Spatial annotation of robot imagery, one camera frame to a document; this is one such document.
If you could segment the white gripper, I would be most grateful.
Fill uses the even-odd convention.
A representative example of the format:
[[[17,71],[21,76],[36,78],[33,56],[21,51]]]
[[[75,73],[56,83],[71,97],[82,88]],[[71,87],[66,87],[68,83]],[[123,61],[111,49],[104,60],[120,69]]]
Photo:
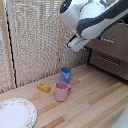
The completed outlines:
[[[72,48],[75,52],[78,52],[80,49],[84,47],[84,49],[88,52],[89,48],[87,48],[85,45],[88,43],[88,40],[83,39],[81,37],[78,37],[77,35],[74,35],[69,42],[67,43],[67,46],[69,48]]]

